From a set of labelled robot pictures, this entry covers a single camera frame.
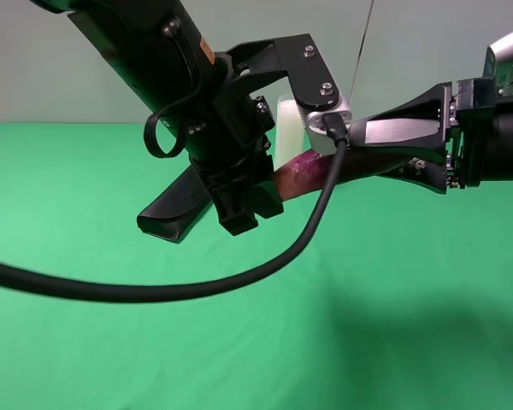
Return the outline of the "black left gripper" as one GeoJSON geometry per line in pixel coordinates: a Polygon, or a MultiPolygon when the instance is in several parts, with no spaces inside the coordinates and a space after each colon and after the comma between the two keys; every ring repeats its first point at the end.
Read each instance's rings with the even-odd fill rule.
{"type": "Polygon", "coordinates": [[[218,56],[215,68],[215,79],[186,111],[191,128],[186,151],[198,165],[196,173],[220,225],[231,235],[240,235],[257,227],[255,213],[264,219],[282,214],[283,202],[273,171],[259,172],[252,185],[249,171],[223,168],[243,160],[257,140],[274,128],[275,121],[264,96],[251,97],[234,90],[233,80],[241,70],[233,65],[231,56],[218,56]]]}

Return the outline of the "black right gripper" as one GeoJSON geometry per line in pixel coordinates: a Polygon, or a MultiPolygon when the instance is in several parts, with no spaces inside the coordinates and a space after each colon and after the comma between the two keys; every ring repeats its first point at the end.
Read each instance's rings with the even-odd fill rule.
{"type": "Polygon", "coordinates": [[[375,155],[374,175],[444,195],[481,183],[498,101],[495,79],[443,82],[384,113],[353,122],[351,147],[394,154],[442,154],[442,164],[406,155],[375,155]],[[445,143],[451,148],[445,150],[445,143]]]}

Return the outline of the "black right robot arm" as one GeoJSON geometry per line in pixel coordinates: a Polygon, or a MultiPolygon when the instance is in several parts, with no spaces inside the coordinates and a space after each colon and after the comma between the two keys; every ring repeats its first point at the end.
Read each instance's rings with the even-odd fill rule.
{"type": "Polygon", "coordinates": [[[492,77],[439,83],[348,135],[351,149],[387,162],[380,175],[439,194],[513,181],[513,96],[492,77]]]}

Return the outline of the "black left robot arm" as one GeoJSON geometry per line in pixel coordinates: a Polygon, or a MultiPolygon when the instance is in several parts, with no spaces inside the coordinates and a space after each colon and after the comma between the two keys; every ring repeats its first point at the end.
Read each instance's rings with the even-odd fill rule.
{"type": "Polygon", "coordinates": [[[267,102],[236,91],[239,69],[214,53],[178,1],[42,1],[66,14],[150,109],[144,144],[188,168],[137,218],[147,234],[180,242],[208,207],[232,235],[281,214],[267,132],[267,102]]]}

